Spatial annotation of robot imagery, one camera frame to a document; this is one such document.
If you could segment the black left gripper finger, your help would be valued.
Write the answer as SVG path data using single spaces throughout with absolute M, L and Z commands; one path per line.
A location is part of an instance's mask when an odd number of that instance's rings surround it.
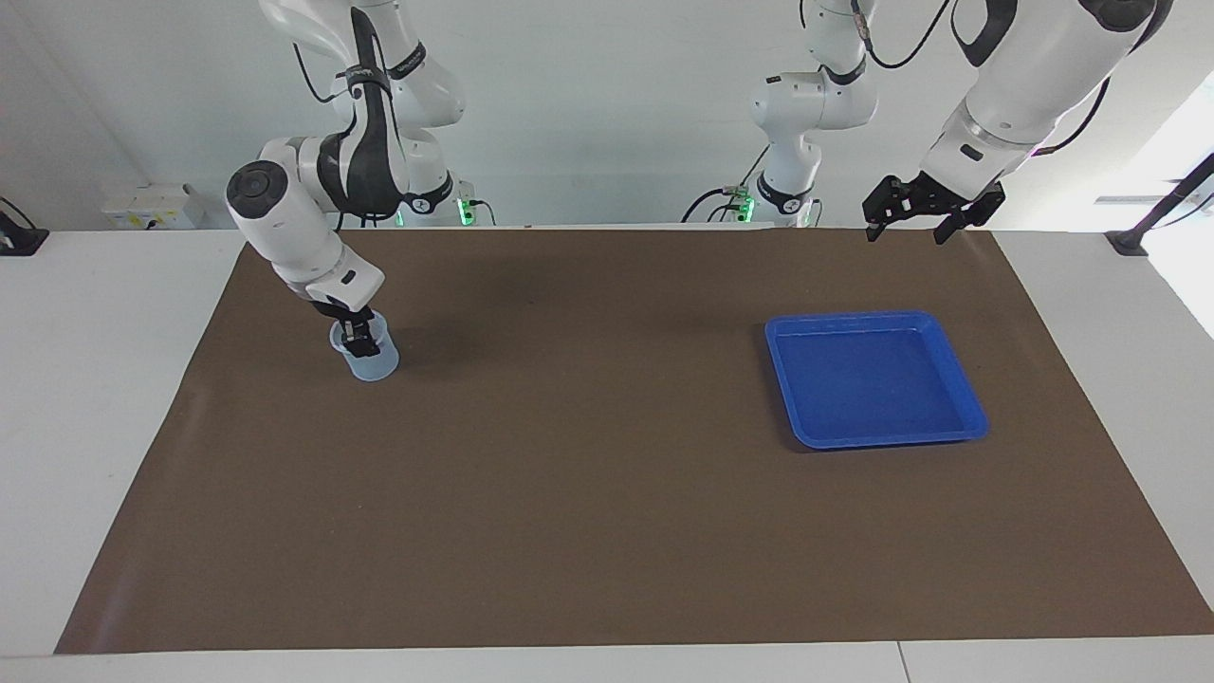
M 957 207 L 934 230 L 937 246 L 944 245 L 955 233 L 968 228 L 983 228 L 993 215 L 1005 203 L 1006 195 L 1002 183 L 994 183 L 968 206 Z
M 862 203 L 867 241 L 877 241 L 881 233 L 898 220 L 901 212 L 901 180 L 884 177 Z

